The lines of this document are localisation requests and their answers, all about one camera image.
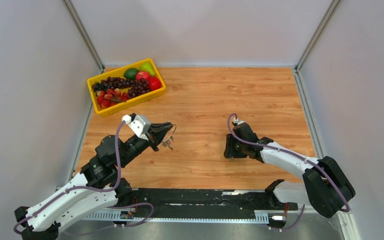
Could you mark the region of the silver keyring with keys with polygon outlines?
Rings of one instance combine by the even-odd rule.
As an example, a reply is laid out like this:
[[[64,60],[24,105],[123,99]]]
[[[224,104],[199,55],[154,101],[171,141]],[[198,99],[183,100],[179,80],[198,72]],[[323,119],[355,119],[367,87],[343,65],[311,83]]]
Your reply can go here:
[[[173,142],[174,142],[174,133],[176,132],[177,126],[175,124],[172,125],[172,128],[166,133],[164,139],[161,142],[161,146],[163,148],[168,148],[173,150]]]

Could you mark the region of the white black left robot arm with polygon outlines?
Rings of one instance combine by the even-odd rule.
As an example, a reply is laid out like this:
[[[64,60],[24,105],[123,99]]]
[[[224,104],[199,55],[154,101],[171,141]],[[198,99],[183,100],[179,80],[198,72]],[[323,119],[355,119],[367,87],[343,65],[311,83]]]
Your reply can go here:
[[[122,169],[147,148],[159,151],[158,146],[175,127],[169,121],[151,123],[144,115],[124,115],[115,134],[101,140],[95,156],[66,185],[42,202],[14,211],[13,231],[24,240],[55,240],[95,211],[117,204],[129,206],[133,190],[122,177]]]

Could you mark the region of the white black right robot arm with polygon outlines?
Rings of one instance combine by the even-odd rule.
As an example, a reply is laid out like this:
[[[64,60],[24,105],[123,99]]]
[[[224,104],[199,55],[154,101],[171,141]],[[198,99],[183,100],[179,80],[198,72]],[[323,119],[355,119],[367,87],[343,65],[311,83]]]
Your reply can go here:
[[[234,120],[227,127],[226,159],[254,159],[301,179],[301,183],[284,180],[269,191],[265,201],[270,208],[278,209],[284,203],[309,205],[325,218],[351,210],[349,201],[356,191],[334,158],[310,157],[285,148],[271,138],[258,138],[244,121]]]

